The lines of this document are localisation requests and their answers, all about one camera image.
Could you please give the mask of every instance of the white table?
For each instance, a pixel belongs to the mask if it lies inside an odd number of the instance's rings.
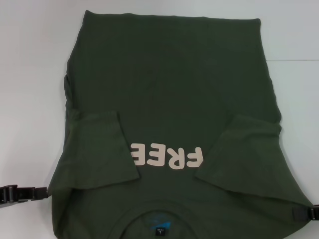
[[[319,1],[0,0],[0,186],[48,186],[62,153],[63,77],[84,11],[260,18],[283,115],[281,144],[319,204]],[[0,210],[1,239],[54,239],[51,201]],[[289,239],[318,239],[311,222]]]

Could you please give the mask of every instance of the white background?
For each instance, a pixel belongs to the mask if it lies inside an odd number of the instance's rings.
[[[0,186],[48,186],[62,152],[63,77],[84,11],[260,18],[283,115],[281,144],[319,204],[319,1],[0,0]],[[1,239],[53,239],[51,201],[0,209]],[[289,239],[318,239],[311,222]]]

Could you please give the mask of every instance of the t-shirt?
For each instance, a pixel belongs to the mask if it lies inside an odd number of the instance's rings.
[[[59,239],[282,239],[305,226],[260,25],[85,12],[49,187]]]

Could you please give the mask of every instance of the fabric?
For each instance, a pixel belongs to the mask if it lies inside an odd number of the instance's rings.
[[[49,187],[59,239],[282,239],[305,226],[260,25],[85,12]]]

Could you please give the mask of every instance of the clothing tag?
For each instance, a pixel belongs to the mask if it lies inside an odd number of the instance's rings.
[[[165,236],[166,228],[156,228],[155,236]]]

